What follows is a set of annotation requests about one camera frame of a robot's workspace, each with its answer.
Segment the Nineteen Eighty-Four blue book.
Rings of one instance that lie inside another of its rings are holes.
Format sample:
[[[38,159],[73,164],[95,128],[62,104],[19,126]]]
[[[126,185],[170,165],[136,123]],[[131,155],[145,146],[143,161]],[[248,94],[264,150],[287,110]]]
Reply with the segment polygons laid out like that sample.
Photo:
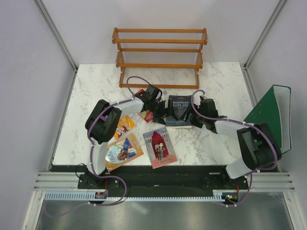
[[[191,96],[178,96],[170,95],[169,100],[172,101],[171,116],[166,120],[166,127],[168,128],[192,128],[191,126],[182,126],[181,116],[186,113],[188,105],[190,103]]]

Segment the grey red curtain book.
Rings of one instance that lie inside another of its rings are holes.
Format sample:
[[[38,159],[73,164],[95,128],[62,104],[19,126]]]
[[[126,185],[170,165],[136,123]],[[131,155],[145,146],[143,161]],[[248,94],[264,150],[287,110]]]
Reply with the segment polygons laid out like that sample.
[[[177,162],[177,156],[167,129],[160,128],[143,134],[153,169]]]

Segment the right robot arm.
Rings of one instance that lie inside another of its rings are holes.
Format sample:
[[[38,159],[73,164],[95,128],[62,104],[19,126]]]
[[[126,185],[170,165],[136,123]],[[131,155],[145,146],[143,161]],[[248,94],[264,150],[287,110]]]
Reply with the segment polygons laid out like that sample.
[[[282,158],[280,147],[267,123],[246,123],[219,115],[213,99],[200,97],[200,105],[191,102],[181,118],[193,126],[238,140],[241,157],[225,167],[220,176],[224,188],[232,188],[237,178],[261,169],[274,169]]]

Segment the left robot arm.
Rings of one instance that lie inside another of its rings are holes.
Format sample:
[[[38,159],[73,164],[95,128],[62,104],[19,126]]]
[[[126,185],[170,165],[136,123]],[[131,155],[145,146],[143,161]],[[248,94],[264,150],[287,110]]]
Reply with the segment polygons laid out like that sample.
[[[127,115],[150,111],[153,113],[153,122],[163,124],[164,119],[171,116],[177,118],[172,100],[162,99],[163,93],[153,85],[131,98],[109,103],[99,100],[90,116],[85,128],[87,137],[91,142],[90,157],[87,168],[92,174],[89,176],[89,184],[94,188],[101,188],[105,184],[105,176],[101,174],[105,169],[105,156],[108,142],[113,138],[119,120]]]

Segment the red Treehouse book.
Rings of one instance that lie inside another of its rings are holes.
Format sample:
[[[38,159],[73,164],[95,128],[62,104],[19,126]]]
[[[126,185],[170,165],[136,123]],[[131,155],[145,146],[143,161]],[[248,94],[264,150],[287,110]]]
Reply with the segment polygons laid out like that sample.
[[[142,99],[143,99],[142,94],[143,94],[144,92],[145,92],[144,89],[140,89],[139,91],[137,91],[137,92],[135,93],[135,96],[136,96],[138,99],[142,100]],[[146,123],[149,123],[149,122],[152,121],[152,119],[153,119],[153,113],[152,113],[151,111],[148,111],[148,110],[146,110],[146,111],[141,111],[141,112],[138,113],[138,115],[139,115]]]

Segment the Roald Dahl yellow purple book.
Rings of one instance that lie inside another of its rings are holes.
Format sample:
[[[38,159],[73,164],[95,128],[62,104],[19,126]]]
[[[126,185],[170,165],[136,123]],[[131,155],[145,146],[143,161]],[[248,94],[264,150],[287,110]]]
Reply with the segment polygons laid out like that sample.
[[[122,138],[124,135],[126,135],[128,132],[130,132],[133,128],[135,128],[135,123],[133,122],[132,118],[130,116],[124,116],[122,117],[117,125],[114,138],[116,140]]]

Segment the orange Charlie book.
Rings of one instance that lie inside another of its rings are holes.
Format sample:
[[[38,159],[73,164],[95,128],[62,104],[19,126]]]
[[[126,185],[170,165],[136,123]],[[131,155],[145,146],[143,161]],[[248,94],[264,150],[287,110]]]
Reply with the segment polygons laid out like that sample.
[[[109,144],[105,156],[105,165],[108,172],[143,155],[142,148],[136,138],[131,133],[125,137]]]

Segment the wooden book rack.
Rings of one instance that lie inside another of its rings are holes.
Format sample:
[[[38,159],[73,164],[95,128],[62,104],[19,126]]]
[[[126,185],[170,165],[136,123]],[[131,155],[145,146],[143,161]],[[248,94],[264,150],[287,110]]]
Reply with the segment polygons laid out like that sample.
[[[193,85],[157,84],[168,89],[198,89],[203,68],[203,47],[208,43],[207,29],[114,28],[112,43],[117,46],[116,67],[119,86],[127,88],[127,69],[192,69]]]

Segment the green lever arch file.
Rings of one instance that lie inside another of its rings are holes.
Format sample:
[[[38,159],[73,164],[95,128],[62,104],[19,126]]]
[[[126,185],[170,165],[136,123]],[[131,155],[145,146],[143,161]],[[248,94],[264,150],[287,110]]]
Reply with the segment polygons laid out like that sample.
[[[284,154],[292,149],[291,88],[272,85],[244,119],[247,123],[265,122]]]

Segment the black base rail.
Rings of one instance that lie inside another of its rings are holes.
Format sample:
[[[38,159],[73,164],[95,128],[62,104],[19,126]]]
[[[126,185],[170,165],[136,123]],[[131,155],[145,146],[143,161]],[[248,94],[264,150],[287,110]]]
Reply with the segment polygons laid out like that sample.
[[[228,179],[225,166],[122,166],[95,177],[83,165],[54,165],[53,173],[74,173],[79,189],[106,189],[112,195],[130,196],[191,196],[212,195],[215,190],[244,191],[245,177]]]

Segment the aluminium front rail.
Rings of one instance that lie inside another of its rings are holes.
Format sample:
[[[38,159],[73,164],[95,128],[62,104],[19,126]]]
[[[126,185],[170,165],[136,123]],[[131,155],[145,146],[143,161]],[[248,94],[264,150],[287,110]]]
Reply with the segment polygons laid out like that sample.
[[[79,179],[73,172],[40,172],[35,191],[76,191]],[[294,192],[292,177],[287,172],[256,172],[251,192]]]

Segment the right aluminium frame post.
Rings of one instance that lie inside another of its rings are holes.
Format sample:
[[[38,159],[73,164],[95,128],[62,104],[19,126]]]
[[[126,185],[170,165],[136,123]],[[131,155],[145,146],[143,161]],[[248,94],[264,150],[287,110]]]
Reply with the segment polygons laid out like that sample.
[[[276,6],[273,9],[273,12],[271,13],[268,21],[266,22],[263,30],[261,31],[261,34],[259,35],[251,53],[249,54],[247,60],[245,63],[242,65],[243,70],[247,71],[249,68],[250,64],[252,63],[254,57],[256,56],[258,50],[260,49],[262,43],[264,42],[265,38],[269,34],[271,28],[273,27],[274,23],[276,22],[279,14],[285,7],[285,4],[288,2],[288,0],[278,0]]]

